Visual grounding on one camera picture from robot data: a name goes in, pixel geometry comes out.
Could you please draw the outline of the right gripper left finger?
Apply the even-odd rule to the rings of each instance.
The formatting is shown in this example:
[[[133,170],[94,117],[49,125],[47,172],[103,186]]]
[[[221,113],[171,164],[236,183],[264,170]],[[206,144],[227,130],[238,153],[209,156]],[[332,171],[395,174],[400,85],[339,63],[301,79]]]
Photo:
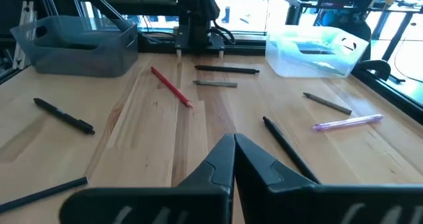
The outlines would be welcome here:
[[[235,136],[224,135],[179,185],[88,188],[65,200],[60,224],[231,224]]]

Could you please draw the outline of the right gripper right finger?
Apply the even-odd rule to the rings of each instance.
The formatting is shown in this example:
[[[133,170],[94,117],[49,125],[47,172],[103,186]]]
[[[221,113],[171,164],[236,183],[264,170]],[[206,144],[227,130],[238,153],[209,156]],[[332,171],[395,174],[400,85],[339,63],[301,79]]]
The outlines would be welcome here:
[[[235,135],[246,224],[423,224],[423,185],[317,184]]]

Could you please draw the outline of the pink pen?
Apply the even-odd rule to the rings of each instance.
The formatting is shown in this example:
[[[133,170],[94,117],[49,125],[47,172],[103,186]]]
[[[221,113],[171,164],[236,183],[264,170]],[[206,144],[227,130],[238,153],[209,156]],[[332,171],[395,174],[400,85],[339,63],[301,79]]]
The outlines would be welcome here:
[[[312,129],[314,131],[324,131],[324,130],[333,130],[338,128],[346,128],[351,126],[358,126],[361,124],[380,122],[383,118],[384,118],[384,115],[382,114],[375,114],[371,116],[361,116],[357,118],[350,118],[347,120],[339,120],[335,122],[316,124],[312,127]]]

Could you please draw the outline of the dark blue pencil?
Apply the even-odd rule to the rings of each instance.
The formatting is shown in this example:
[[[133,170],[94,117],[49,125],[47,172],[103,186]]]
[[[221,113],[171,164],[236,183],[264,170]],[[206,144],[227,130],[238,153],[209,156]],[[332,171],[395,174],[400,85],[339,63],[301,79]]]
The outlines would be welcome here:
[[[89,183],[86,176],[0,204],[0,214]]]

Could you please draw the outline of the red pencil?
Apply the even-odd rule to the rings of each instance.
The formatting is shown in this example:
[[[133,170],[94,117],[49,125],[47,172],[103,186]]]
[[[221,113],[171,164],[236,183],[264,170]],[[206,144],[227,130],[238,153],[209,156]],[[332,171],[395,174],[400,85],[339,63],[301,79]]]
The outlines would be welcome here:
[[[183,103],[183,105],[192,108],[191,102],[155,67],[151,67],[151,72]]]

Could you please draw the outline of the grey crayon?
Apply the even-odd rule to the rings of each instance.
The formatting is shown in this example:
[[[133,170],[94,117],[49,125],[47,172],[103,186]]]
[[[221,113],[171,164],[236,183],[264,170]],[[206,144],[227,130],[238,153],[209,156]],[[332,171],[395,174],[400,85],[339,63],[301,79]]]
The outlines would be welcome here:
[[[195,81],[193,81],[193,83],[196,84],[196,85],[215,86],[215,87],[233,87],[233,88],[236,88],[238,86],[237,83],[225,82],[225,81],[195,80]]]

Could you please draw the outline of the black click pen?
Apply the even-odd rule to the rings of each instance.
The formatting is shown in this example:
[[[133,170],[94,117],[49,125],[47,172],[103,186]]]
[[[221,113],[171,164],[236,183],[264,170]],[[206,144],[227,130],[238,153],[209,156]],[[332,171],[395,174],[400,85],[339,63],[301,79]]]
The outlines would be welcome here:
[[[89,135],[95,134],[94,127],[85,121],[74,118],[73,116],[61,111],[59,108],[46,102],[45,100],[42,100],[41,98],[34,98],[33,101],[37,107],[45,110],[47,113],[80,130],[81,132]]]

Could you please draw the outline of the frosted white plastic bin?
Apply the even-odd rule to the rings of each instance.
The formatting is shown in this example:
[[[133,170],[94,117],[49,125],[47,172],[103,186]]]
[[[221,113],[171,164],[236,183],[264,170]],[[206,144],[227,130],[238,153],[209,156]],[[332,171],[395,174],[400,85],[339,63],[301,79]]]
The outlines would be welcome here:
[[[281,77],[345,78],[367,45],[335,27],[284,25],[267,32],[265,58]]]

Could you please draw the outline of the black table clamp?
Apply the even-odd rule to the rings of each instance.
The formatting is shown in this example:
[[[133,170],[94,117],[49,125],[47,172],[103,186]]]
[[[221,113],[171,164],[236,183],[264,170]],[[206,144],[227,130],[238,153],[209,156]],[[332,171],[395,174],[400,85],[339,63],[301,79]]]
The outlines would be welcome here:
[[[385,60],[382,59],[361,61],[354,68],[354,72],[366,71],[374,71],[373,75],[384,81],[391,80],[396,84],[403,83],[406,81],[405,79],[400,79],[399,77],[391,75],[391,66]]]

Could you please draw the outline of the dark grey translucent bin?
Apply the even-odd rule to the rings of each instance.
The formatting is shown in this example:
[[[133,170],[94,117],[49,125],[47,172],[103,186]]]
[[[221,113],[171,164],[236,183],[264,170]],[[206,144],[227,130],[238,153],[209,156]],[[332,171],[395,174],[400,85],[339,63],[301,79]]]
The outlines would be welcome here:
[[[119,77],[138,56],[137,25],[122,32],[107,18],[46,17],[25,26],[35,30],[18,42],[36,72],[88,77]]]

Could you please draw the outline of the black office chair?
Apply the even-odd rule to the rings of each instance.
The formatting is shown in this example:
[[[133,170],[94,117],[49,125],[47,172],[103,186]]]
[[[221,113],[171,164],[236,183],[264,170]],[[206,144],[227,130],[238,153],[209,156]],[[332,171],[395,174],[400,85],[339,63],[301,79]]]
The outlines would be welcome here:
[[[361,61],[371,58],[371,29],[365,21],[365,13],[348,10],[325,10],[321,17],[323,26],[342,29],[368,42]]]

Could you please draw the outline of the black diagonal strut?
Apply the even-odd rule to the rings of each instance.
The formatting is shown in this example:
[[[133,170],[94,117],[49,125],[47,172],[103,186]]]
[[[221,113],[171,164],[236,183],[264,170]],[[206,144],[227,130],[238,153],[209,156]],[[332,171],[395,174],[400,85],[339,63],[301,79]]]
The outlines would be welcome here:
[[[88,0],[94,5],[106,18],[111,20],[122,32],[130,29],[133,24],[129,23],[123,16],[112,7],[106,0]]]

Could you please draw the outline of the black legged background table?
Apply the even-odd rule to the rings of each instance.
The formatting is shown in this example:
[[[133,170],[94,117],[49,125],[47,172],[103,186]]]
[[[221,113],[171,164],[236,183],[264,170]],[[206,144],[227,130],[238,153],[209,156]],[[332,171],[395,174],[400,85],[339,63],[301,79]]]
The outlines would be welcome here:
[[[286,24],[288,25],[298,25],[301,18],[303,9],[340,9],[345,11],[365,11],[365,12],[382,12],[381,17],[377,23],[375,31],[377,32],[382,26],[385,25],[387,17],[390,13],[404,13],[405,16],[401,21],[401,24],[396,31],[395,35],[391,39],[385,53],[383,54],[382,60],[388,61],[394,49],[397,47],[397,44],[400,42],[407,25],[411,22],[413,14],[423,15],[423,5],[417,5],[413,7],[400,6],[398,3],[393,3],[388,6],[387,4],[382,5],[382,3],[377,2],[376,7],[368,7],[365,9],[360,9],[359,7],[353,5],[338,5],[333,3],[323,3],[320,5],[319,1],[301,1],[301,0],[285,0],[289,3],[288,15],[286,17]]]

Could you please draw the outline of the silver aluminium extrusion post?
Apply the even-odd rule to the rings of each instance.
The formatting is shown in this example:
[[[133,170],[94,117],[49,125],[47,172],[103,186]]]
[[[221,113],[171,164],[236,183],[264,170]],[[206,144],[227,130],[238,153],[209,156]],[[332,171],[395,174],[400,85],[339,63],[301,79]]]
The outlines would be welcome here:
[[[18,38],[19,36],[31,40],[35,36],[35,30],[29,30],[25,26],[36,21],[37,12],[33,1],[23,1],[20,12],[19,25],[11,29],[11,33],[16,41],[15,52],[13,56],[13,69],[23,70],[30,65],[30,60],[22,50]]]

